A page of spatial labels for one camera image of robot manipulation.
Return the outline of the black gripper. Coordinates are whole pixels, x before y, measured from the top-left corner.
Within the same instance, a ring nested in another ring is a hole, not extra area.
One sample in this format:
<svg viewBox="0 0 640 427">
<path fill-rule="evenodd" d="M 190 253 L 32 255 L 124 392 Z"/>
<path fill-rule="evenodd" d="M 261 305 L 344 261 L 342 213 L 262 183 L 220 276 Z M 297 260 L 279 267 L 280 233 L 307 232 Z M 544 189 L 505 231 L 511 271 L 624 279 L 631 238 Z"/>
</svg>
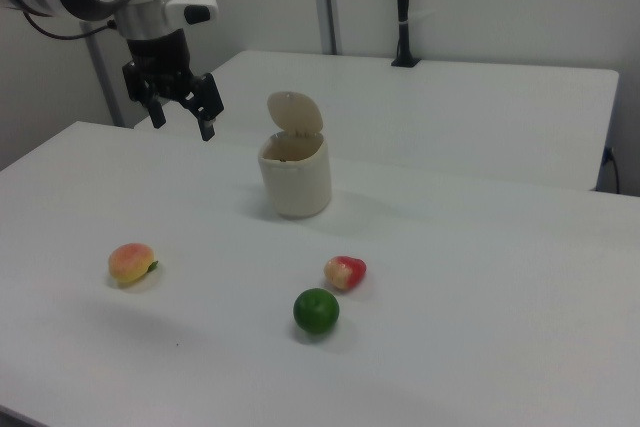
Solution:
<svg viewBox="0 0 640 427">
<path fill-rule="evenodd" d="M 180 100 L 197 120 L 203 141 L 215 135 L 214 122 L 224 111 L 218 87 L 210 74 L 196 76 L 183 29 L 152 40 L 128 40 L 132 59 L 123 68 L 131 100 L 142 100 L 155 129 L 166 124 L 159 96 Z"/>
</svg>

